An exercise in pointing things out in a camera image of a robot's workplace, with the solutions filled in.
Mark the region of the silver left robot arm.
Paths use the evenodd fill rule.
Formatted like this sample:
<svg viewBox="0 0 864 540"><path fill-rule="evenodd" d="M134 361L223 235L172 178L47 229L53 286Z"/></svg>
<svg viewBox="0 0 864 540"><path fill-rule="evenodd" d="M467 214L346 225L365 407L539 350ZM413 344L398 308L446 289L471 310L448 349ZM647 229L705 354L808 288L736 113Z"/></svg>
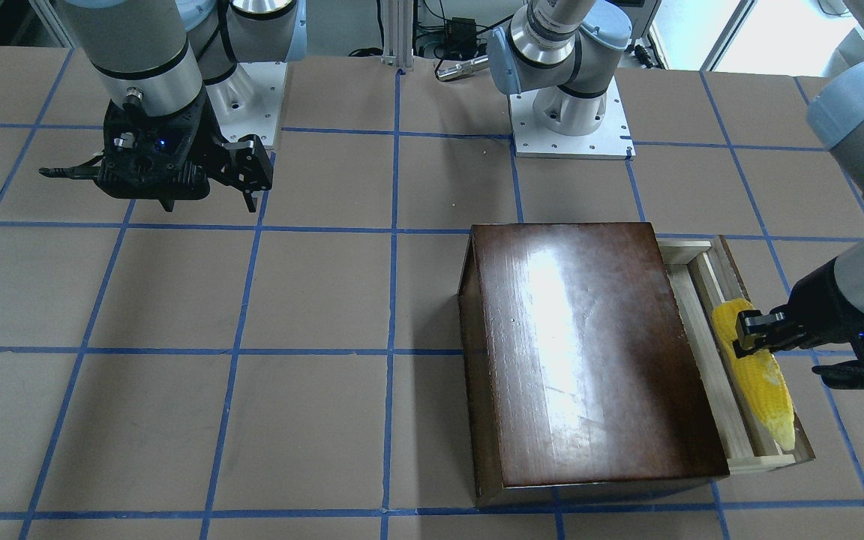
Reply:
<svg viewBox="0 0 864 540"><path fill-rule="evenodd" d="M847 1L864 30L864 1ZM504 95L550 89L574 106L600 98L629 43L628 17L612 4L532 1L487 36L494 85ZM838 75L809 104L807 123L864 199L864 61ZM854 359L820 365L829 389L864 389L864 241L793 287L768 313L741 308L724 318L724 351L741 367L755 356L850 343Z"/></svg>

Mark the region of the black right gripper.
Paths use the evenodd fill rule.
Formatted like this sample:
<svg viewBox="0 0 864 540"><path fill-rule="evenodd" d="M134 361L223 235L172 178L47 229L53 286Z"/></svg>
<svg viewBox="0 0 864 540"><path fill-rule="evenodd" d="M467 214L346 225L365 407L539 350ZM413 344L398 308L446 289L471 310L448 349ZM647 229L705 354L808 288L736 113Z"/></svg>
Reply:
<svg viewBox="0 0 864 540"><path fill-rule="evenodd" d="M104 194L117 199L157 200L171 212L177 201L209 195L206 171L199 164L213 143L213 120L206 96L161 117L148 117L109 102L103 117L103 156L69 167L39 167L41 177L96 181ZM260 194L273 188L274 165L258 134L220 142L211 150L211 177L242 194L250 213Z"/></svg>

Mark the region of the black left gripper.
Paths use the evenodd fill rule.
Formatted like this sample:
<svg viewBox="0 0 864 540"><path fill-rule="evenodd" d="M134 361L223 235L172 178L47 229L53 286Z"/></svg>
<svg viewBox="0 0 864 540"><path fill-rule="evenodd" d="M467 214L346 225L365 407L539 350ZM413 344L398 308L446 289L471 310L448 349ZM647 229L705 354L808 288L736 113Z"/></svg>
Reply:
<svg viewBox="0 0 864 540"><path fill-rule="evenodd" d="M846 343L855 355L822 366L829 389L864 390L864 259L833 259L803 277L769 313L741 310L731 342L738 359L754 353Z"/></svg>

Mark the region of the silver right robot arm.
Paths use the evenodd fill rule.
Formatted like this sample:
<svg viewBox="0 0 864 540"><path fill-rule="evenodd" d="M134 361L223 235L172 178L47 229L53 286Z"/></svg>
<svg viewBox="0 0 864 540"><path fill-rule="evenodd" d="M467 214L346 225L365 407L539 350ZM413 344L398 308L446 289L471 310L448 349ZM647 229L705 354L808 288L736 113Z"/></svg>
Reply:
<svg viewBox="0 0 864 540"><path fill-rule="evenodd" d="M61 1L58 15L109 95L103 148L39 169L166 212L213 182L249 212L273 187L284 74L308 51L305 1Z"/></svg>

